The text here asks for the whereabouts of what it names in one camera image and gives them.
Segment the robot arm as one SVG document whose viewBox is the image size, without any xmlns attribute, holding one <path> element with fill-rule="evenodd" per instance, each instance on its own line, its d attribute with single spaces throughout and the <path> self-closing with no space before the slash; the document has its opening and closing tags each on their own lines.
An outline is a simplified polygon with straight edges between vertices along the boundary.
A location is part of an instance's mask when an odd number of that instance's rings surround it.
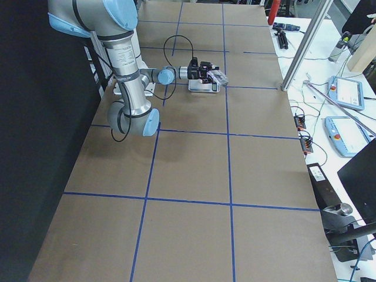
<svg viewBox="0 0 376 282">
<path fill-rule="evenodd" d="M 137 9 L 134 1 L 49 1 L 50 26 L 62 33 L 89 38 L 92 32 L 106 48 L 110 68 L 122 98 L 108 110 L 113 131 L 124 135 L 152 136 L 159 125 L 159 111 L 145 93 L 153 83 L 169 85 L 178 79 L 189 80 L 189 91 L 217 93 L 228 83 L 220 68 L 192 57 L 188 66 L 142 69 L 135 35 Z"/>
</svg>

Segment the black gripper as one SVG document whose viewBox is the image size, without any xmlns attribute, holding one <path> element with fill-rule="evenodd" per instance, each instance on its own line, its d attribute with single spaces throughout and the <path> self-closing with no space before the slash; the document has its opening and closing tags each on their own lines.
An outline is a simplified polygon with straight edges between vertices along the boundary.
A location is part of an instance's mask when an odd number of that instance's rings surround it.
<svg viewBox="0 0 376 282">
<path fill-rule="evenodd" d="M 197 64 L 190 64 L 187 67 L 187 78 L 188 79 L 201 79 L 202 84 L 217 84 L 216 80 L 213 79 L 211 76 L 207 77 L 207 73 L 218 72 L 220 68 L 215 64 L 201 63 L 200 65 Z"/>
</svg>

